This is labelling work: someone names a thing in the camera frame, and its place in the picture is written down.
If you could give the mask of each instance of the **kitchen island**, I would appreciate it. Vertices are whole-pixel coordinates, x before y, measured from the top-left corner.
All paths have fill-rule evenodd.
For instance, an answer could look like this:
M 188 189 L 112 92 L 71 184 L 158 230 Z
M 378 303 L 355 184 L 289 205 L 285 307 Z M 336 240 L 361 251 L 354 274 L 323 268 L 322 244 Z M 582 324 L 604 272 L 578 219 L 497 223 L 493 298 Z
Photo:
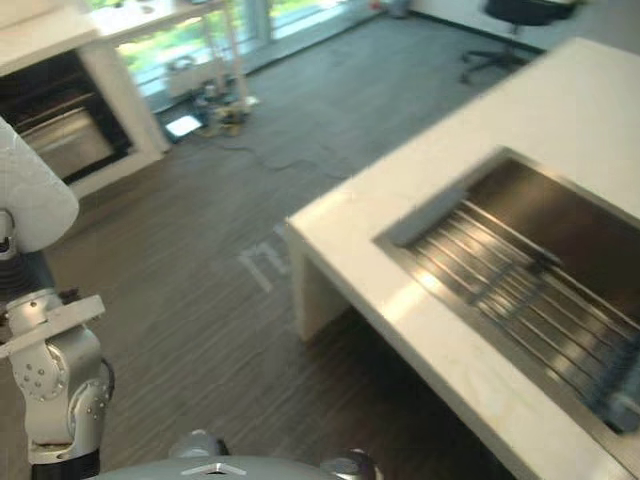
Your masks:
M 640 217 L 638 78 L 571 40 L 289 219 L 301 338 L 353 305 L 518 478 L 636 478 L 375 239 L 500 146 Z

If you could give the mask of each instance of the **counter leg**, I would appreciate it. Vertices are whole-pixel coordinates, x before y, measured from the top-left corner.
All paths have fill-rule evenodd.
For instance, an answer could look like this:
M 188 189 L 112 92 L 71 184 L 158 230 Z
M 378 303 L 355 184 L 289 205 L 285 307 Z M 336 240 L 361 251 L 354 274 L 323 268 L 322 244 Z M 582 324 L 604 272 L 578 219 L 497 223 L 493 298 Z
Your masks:
M 289 239 L 288 243 L 296 328 L 300 338 L 308 341 L 339 317 L 349 302 L 296 245 L 296 240 Z

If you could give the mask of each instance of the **gray carpet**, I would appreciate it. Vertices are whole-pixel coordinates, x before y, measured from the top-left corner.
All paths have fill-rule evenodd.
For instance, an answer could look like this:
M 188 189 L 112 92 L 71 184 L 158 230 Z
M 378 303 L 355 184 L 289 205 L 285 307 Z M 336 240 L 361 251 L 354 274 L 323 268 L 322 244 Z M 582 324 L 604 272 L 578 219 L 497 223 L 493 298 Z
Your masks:
M 315 463 L 360 447 L 392 480 L 490 478 L 481 443 L 357 312 L 303 345 L 290 279 L 264 254 L 286 267 L 274 229 L 285 216 L 499 81 L 488 71 L 457 82 L 471 48 L 499 46 L 422 19 L 377 19 L 252 76 L 263 104 L 242 136 L 190 137 L 83 200 L 47 256 L 61 288 L 107 306 L 92 325 L 118 376 L 105 469 L 163 458 L 177 436 L 207 428 L 238 454 Z M 0 382 L 0 472 L 27 478 L 7 363 Z

